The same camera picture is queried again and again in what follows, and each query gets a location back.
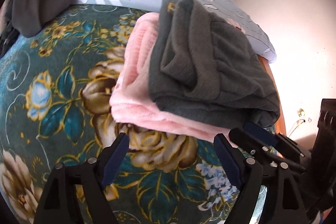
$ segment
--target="wooden bed frame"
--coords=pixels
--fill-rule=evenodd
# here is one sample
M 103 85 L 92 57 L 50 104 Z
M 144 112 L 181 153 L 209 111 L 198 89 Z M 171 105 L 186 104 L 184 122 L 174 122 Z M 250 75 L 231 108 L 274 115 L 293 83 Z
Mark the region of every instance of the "wooden bed frame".
M 276 83 L 274 81 L 274 77 L 273 77 L 271 68 L 269 66 L 268 60 L 266 58 L 262 57 L 262 56 L 259 56 L 259 55 L 258 55 L 258 58 L 259 58 L 259 61 L 262 64 L 262 66 L 264 67 L 264 70 L 268 73 L 268 75 L 273 80 L 275 88 L 276 88 L 276 90 L 278 92 L 277 85 L 276 85 Z M 286 135 L 285 119 L 284 119 L 284 114 L 282 112 L 281 101 L 280 101 L 280 117 L 277 120 L 277 122 L 275 123 L 275 130 L 276 130 L 276 133 L 281 132 L 282 134 Z

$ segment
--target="pink fleece blanket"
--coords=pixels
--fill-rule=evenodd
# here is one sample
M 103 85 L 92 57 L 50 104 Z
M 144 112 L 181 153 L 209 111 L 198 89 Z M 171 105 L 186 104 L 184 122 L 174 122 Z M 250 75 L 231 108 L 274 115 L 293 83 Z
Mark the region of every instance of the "pink fleece blanket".
M 148 72 L 152 48 L 158 36 L 158 13 L 141 16 L 129 37 L 125 64 L 110 98 L 114 120 L 167 133 L 194 136 L 213 142 L 216 134 L 229 129 L 189 120 L 160 111 L 148 94 Z

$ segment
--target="green floral blanket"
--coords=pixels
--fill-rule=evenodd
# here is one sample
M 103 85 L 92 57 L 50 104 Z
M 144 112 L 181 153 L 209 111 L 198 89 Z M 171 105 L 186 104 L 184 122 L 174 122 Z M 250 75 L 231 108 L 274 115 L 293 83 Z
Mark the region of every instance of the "green floral blanket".
M 0 191 L 21 223 L 33 223 L 57 162 L 77 165 L 98 156 L 121 131 L 130 136 L 129 153 L 105 189 L 119 223 L 226 219 L 238 191 L 211 143 L 118 124 L 110 114 L 128 37 L 144 13 L 71 6 L 36 37 L 19 37 L 0 60 Z M 81 186 L 77 195 L 91 224 Z

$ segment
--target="blue gripper pad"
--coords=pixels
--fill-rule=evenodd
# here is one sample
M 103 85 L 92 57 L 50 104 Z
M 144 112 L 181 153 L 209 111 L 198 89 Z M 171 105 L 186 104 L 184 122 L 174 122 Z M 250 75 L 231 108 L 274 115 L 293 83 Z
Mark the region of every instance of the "blue gripper pad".
M 272 133 L 269 133 L 267 130 L 264 130 L 260 126 L 252 122 L 247 122 L 244 125 L 244 130 L 250 133 L 254 138 L 262 141 L 263 143 L 267 144 L 267 146 L 276 146 L 277 139 Z
M 240 157 L 237 157 L 236 148 L 230 145 L 223 134 L 217 134 L 215 136 L 213 146 L 230 183 L 240 190 L 243 184 L 241 177 L 242 171 L 244 170 L 244 163 Z
M 104 176 L 101 181 L 101 185 L 103 188 L 113 183 L 119 171 L 121 163 L 126 156 L 128 148 L 129 148 L 129 136 L 125 134 L 120 140 L 120 142 L 117 144 L 115 151 L 113 152 L 112 156 L 110 157 L 110 159 L 107 161 L 105 165 Z

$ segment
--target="blue flower print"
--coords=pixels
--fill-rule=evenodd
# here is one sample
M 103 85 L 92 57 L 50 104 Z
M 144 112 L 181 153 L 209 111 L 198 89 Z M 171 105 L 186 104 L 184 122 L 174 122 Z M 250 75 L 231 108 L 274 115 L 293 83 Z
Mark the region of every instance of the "blue flower print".
M 205 161 L 196 165 L 196 169 L 204 176 L 204 186 L 208 192 L 208 201 L 198 206 L 201 211 L 211 209 L 214 205 L 231 201 L 237 188 L 232 186 L 221 166 L 209 165 Z
M 51 103 L 51 76 L 45 71 L 34 78 L 26 93 L 27 116 L 33 121 L 42 120 Z

